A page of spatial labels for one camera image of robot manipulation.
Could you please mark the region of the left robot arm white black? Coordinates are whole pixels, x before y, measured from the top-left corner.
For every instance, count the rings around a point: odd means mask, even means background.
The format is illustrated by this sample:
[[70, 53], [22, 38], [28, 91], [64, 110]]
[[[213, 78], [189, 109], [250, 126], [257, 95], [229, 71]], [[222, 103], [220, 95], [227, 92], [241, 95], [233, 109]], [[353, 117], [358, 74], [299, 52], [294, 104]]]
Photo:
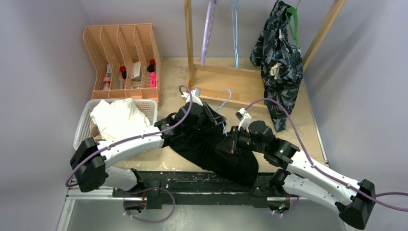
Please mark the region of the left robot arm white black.
[[194, 131], [214, 131], [225, 121], [226, 117], [207, 103], [186, 103], [177, 112], [156, 121], [136, 136], [105, 143], [86, 138], [70, 160], [71, 176], [76, 179], [74, 186], [83, 193], [101, 186], [115, 187], [137, 197], [143, 192], [143, 183], [138, 179], [136, 170], [114, 167], [116, 163], [167, 147], [174, 139], [188, 137]]

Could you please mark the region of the lilac hanger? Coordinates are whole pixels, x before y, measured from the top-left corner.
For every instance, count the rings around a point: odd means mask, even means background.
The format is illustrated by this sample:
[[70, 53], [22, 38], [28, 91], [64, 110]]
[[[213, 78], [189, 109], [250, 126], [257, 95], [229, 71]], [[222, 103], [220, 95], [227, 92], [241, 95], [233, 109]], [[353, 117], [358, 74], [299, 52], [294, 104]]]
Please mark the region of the lilac hanger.
[[216, 0], [210, 0], [209, 1], [208, 7], [207, 7], [207, 12], [206, 12], [204, 33], [203, 33], [203, 41], [202, 41], [201, 66], [205, 65], [205, 59], [206, 59], [209, 40], [210, 40], [210, 36], [211, 36], [211, 30], [212, 30], [212, 25], [213, 25], [216, 6], [217, 6], [217, 1]]

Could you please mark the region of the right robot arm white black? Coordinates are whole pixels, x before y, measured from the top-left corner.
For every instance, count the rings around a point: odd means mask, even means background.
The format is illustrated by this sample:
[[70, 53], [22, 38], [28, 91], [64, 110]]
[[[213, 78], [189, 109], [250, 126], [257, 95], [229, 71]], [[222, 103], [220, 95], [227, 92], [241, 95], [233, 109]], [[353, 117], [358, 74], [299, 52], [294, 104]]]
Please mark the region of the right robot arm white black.
[[265, 122], [252, 122], [248, 129], [233, 126], [217, 149], [231, 155], [244, 151], [262, 153], [271, 165], [278, 167], [270, 183], [274, 195], [288, 193], [307, 198], [328, 207], [349, 226], [366, 228], [375, 202], [365, 195], [375, 196], [374, 184], [367, 179], [358, 181], [343, 176], [308, 159], [296, 145], [275, 137]]

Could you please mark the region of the plain black shorts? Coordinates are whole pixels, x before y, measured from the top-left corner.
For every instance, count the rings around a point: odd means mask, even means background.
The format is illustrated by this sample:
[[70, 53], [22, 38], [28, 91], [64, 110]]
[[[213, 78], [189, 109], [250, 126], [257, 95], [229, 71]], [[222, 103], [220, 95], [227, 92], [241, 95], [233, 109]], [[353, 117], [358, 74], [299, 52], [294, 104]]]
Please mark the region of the plain black shorts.
[[230, 154], [217, 149], [226, 138], [221, 125], [193, 129], [191, 112], [175, 129], [164, 134], [165, 146], [204, 170], [243, 185], [253, 185], [259, 165], [252, 151]]

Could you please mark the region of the white plastic basket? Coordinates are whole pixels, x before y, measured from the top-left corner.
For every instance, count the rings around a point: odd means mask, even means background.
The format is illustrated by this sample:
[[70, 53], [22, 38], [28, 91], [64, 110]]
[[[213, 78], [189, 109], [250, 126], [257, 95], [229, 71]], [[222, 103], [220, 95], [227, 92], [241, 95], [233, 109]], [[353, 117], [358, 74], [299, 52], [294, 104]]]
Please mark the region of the white plastic basket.
[[[108, 103], [112, 103], [119, 99], [92, 99], [88, 101], [82, 111], [78, 126], [74, 135], [73, 148], [77, 150], [82, 141], [90, 137], [90, 113], [95, 106], [99, 104], [101, 100], [105, 100]], [[152, 99], [133, 99], [136, 107], [145, 114], [151, 124], [157, 121], [158, 104]]]

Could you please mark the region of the white shorts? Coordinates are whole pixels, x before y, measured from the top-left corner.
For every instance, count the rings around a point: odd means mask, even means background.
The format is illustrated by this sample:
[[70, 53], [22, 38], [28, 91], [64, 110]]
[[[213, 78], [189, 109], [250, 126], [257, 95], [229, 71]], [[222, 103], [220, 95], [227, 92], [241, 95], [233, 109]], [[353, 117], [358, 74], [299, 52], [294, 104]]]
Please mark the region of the white shorts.
[[101, 100], [90, 113], [91, 127], [98, 127], [105, 141], [137, 135], [151, 125], [131, 98], [108, 103]]

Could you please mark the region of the black patterned shorts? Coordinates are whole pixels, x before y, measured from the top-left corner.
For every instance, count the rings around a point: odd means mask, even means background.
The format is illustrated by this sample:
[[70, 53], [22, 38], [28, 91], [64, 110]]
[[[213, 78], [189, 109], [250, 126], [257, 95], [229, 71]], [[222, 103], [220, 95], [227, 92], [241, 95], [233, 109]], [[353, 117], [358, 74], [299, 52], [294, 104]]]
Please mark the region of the black patterned shorts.
[[279, 103], [265, 102], [277, 132], [286, 129], [304, 73], [300, 49], [288, 38], [291, 17], [291, 5], [276, 1], [250, 55], [251, 63], [261, 69], [264, 97]]

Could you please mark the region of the beige shorts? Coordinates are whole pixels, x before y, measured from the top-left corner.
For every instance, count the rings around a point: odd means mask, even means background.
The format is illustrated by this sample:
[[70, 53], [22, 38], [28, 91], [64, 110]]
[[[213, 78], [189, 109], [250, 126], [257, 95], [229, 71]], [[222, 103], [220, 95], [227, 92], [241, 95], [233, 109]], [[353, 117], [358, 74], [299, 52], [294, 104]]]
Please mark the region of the beige shorts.
[[90, 138], [93, 138], [96, 142], [104, 141], [104, 140], [105, 140], [105, 139], [102, 137], [102, 135], [101, 135], [101, 133], [100, 133], [98, 127], [95, 127], [95, 126], [93, 126], [93, 127], [90, 128], [89, 137], [90, 137]]

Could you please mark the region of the green hanger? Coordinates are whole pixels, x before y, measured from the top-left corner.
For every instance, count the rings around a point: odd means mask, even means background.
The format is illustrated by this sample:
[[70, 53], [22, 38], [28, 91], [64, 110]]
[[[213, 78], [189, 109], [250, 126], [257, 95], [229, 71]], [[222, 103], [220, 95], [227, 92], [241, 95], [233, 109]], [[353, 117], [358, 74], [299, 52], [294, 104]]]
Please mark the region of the green hanger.
[[293, 6], [286, 8], [285, 11], [286, 21], [288, 23], [291, 35], [295, 41], [295, 46], [300, 51], [300, 41], [298, 37], [298, 14], [297, 9]]

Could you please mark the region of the peach plastic file organizer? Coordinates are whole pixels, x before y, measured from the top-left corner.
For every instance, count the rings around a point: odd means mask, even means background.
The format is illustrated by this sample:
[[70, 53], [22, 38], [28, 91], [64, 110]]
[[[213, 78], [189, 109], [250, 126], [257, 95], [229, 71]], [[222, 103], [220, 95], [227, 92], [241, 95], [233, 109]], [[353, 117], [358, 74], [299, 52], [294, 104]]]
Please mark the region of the peach plastic file organizer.
[[[92, 99], [152, 99], [160, 103], [161, 57], [153, 25], [125, 24], [86, 26], [83, 41], [96, 71]], [[140, 61], [141, 81], [131, 80], [132, 65]], [[127, 69], [123, 80], [120, 66]], [[102, 90], [103, 78], [112, 73], [109, 90]], [[156, 73], [157, 87], [151, 88], [150, 73]]]

